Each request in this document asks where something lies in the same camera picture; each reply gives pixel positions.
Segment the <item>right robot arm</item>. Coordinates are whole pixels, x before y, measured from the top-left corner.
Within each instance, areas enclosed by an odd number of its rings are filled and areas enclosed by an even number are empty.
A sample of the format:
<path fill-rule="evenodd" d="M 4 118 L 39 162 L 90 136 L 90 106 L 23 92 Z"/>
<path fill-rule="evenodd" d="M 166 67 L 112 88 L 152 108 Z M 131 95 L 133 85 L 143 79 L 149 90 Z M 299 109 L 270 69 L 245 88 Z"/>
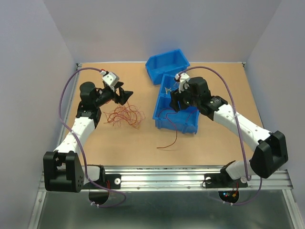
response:
<path fill-rule="evenodd" d="M 288 161 L 285 135 L 280 131 L 271 132 L 254 124 L 219 96 L 212 96 L 207 81 L 202 77 L 191 78 L 182 73 L 174 80 L 178 88 L 171 92 L 170 107 L 179 112 L 190 106 L 212 121 L 226 127 L 239 137 L 241 144 L 253 150 L 251 159 L 232 161 L 223 166 L 219 173 L 205 178 L 205 187 L 229 187 L 241 178 L 258 175 L 269 178 Z"/>

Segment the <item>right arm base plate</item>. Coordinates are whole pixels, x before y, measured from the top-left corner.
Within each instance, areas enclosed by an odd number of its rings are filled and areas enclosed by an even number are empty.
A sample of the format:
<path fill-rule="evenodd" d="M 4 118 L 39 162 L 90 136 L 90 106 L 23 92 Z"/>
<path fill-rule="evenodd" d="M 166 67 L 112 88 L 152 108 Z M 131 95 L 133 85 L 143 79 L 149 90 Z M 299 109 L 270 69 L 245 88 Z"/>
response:
<path fill-rule="evenodd" d="M 241 179 L 232 180 L 221 173 L 205 174 L 201 186 L 205 189 L 217 188 L 218 195 L 225 203 L 235 204 L 239 199 L 239 189 L 248 187 Z"/>

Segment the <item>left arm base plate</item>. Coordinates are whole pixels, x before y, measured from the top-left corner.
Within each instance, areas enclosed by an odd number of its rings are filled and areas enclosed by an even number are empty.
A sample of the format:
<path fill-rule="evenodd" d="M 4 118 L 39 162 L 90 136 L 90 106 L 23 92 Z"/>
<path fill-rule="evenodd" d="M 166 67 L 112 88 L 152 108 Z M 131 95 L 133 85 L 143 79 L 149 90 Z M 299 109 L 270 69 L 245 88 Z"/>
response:
<path fill-rule="evenodd" d="M 126 196 L 120 192 L 122 176 L 120 174 L 106 174 L 105 178 L 99 178 L 94 181 L 97 185 L 111 189 L 112 191 L 106 191 L 100 189 L 96 185 L 89 181 L 86 181 L 82 189 L 90 190 L 88 198 L 91 206 L 97 208 L 110 208 L 120 205 L 126 200 Z"/>

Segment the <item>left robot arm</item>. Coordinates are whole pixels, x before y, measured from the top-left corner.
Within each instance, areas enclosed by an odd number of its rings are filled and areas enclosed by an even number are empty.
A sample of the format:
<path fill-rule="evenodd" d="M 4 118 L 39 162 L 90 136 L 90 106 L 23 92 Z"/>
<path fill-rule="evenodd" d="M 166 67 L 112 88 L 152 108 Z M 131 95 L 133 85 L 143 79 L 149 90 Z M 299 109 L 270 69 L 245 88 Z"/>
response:
<path fill-rule="evenodd" d="M 87 166 L 79 156 L 84 154 L 83 146 L 96 129 L 102 112 L 100 107 L 109 101 L 124 105 L 133 95 L 118 82 L 114 87 L 107 84 L 97 88 L 92 82 L 80 85 L 81 101 L 72 127 L 61 144 L 43 157 L 44 184 L 47 191 L 75 192 L 91 183 L 96 188 L 108 185 L 103 166 Z"/>

